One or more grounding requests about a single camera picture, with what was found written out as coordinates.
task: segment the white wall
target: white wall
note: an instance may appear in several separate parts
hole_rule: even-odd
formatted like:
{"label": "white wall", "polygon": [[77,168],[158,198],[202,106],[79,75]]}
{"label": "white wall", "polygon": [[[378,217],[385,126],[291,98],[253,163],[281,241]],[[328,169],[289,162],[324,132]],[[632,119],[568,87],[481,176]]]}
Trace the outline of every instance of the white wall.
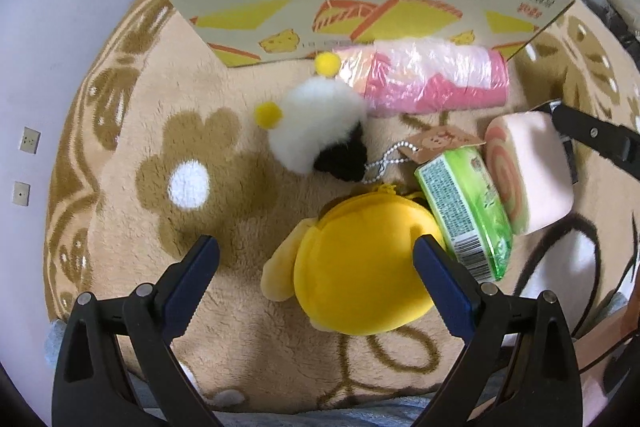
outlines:
{"label": "white wall", "polygon": [[[0,0],[0,361],[50,423],[52,371],[42,247],[49,177],[69,105],[104,40],[133,0]],[[38,153],[18,150],[22,128],[42,132]],[[31,184],[27,207],[14,181]]]}

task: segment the brown paper tag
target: brown paper tag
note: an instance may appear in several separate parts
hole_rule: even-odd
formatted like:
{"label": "brown paper tag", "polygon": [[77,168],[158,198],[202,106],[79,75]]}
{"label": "brown paper tag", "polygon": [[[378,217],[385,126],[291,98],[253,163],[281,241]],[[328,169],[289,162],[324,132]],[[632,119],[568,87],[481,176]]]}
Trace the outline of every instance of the brown paper tag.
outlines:
{"label": "brown paper tag", "polygon": [[409,147],[399,147],[398,150],[420,165],[433,160],[445,151],[467,145],[479,146],[484,143],[484,140],[464,132],[454,125],[433,127],[428,131],[407,138],[406,141],[417,147],[418,150],[414,152]]}

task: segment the blue gripper pad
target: blue gripper pad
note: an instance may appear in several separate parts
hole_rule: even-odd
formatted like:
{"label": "blue gripper pad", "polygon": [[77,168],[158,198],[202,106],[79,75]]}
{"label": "blue gripper pad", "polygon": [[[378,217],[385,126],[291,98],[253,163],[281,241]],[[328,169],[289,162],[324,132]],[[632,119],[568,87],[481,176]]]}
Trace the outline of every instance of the blue gripper pad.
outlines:
{"label": "blue gripper pad", "polygon": [[[180,263],[167,269],[167,283],[174,289],[167,296],[161,310],[162,339],[165,343],[169,344],[174,338],[184,335],[219,265],[218,242],[213,237],[202,235]],[[174,267],[176,273],[169,274],[169,270]],[[178,280],[172,280],[172,275],[178,277]]]}
{"label": "blue gripper pad", "polygon": [[415,242],[414,267],[449,333],[468,344],[476,331],[475,317],[480,302],[479,297],[474,299],[465,293],[454,277],[454,272],[460,271],[458,267],[466,269],[451,259],[431,235],[423,235]]}

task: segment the spiral pattern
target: spiral pattern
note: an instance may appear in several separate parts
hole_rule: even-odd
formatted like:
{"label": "spiral pattern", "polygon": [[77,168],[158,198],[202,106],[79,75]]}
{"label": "spiral pattern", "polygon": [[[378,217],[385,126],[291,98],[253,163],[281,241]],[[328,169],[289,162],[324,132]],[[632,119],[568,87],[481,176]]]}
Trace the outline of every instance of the spiral pattern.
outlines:
{"label": "spiral pattern", "polygon": [[487,130],[484,140],[486,166],[498,189],[509,221],[514,226],[523,219],[526,209],[523,206],[522,179],[516,158],[506,143],[507,132],[499,125],[492,125]]}

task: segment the yellow plush toy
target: yellow plush toy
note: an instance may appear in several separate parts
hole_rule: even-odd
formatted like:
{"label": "yellow plush toy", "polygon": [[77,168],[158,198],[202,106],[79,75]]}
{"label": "yellow plush toy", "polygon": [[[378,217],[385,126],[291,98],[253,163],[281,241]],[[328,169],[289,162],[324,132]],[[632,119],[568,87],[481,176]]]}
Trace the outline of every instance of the yellow plush toy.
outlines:
{"label": "yellow plush toy", "polygon": [[303,219],[264,265],[262,293],[272,301],[295,295],[319,330],[399,328],[433,305],[413,264],[414,242],[425,234],[445,248],[426,208],[381,185]]}

